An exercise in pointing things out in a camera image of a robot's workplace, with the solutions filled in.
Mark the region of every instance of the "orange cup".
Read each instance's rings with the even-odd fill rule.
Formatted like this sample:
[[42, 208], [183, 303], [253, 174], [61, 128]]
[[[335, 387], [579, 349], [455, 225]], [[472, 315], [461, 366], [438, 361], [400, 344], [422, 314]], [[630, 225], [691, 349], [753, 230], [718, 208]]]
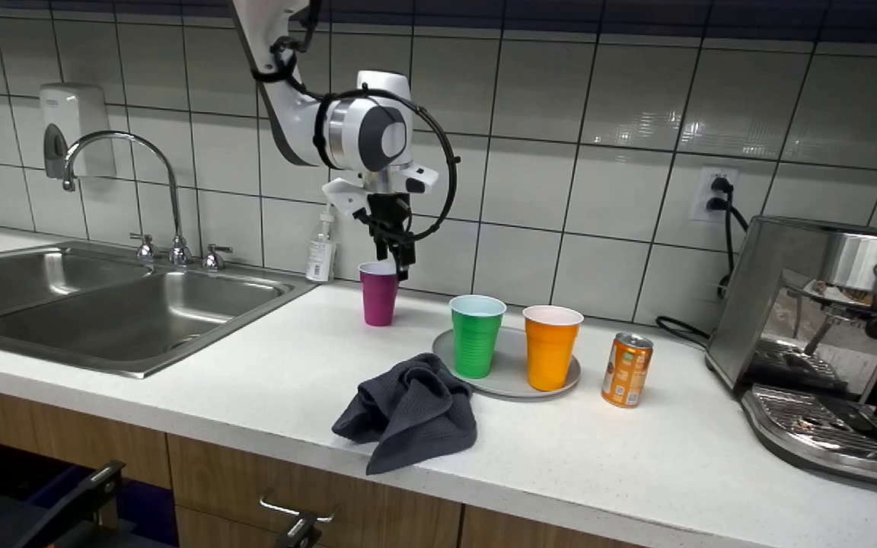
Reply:
[[572, 344], [584, 314], [572, 307], [534, 303], [528, 319], [528, 382], [539, 394], [561, 390], [569, 373]]

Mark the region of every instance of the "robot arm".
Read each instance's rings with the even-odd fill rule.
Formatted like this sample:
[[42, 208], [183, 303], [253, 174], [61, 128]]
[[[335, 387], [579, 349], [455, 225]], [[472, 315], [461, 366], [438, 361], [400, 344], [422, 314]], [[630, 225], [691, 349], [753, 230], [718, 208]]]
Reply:
[[[358, 71], [356, 87], [317, 97], [297, 80], [297, 41], [288, 17], [312, 0], [231, 0], [253, 77], [266, 94], [275, 140], [292, 165], [326, 165], [353, 169], [356, 178], [335, 175], [324, 192], [346, 216], [370, 225], [378, 259], [387, 253], [400, 278], [413, 265], [413, 241], [431, 235], [455, 199], [455, 157], [446, 132], [410, 102], [408, 80], [400, 73]], [[410, 196], [438, 183], [431, 167], [410, 162], [410, 111], [431, 124], [448, 153], [448, 205], [429, 230], [410, 235]]]

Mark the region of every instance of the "wall outlet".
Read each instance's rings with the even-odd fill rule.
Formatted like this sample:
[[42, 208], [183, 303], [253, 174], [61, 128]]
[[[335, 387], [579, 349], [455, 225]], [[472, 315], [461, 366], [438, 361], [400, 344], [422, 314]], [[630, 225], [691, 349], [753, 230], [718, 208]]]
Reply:
[[715, 175], [726, 175], [732, 186], [737, 186], [737, 178], [740, 178], [740, 169], [721, 169], [721, 167], [703, 167], [699, 169], [699, 183], [696, 183], [696, 188], [691, 192], [691, 208], [687, 208], [687, 219], [691, 222], [721, 222], [726, 219], [726, 213], [721, 210], [707, 210], [707, 205], [712, 202], [712, 199], [721, 199], [718, 192], [712, 192], [712, 178]]

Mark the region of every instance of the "stainless steel sink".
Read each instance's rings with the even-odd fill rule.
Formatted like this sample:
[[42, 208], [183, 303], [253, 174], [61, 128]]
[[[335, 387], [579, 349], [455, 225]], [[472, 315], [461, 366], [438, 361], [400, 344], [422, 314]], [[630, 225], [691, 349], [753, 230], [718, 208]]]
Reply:
[[262, 272], [156, 272], [0, 310], [0, 349], [146, 376], [300, 294]]
[[69, 291], [88, 291], [146, 272], [131, 253], [88, 245], [36, 245], [0, 257], [0, 310], [51, 300]]

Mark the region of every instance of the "espresso machine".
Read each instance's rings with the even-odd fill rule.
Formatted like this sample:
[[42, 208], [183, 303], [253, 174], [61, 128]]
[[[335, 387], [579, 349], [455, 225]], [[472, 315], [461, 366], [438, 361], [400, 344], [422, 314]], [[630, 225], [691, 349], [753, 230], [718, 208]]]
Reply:
[[759, 216], [707, 361], [773, 452], [877, 483], [877, 230]]

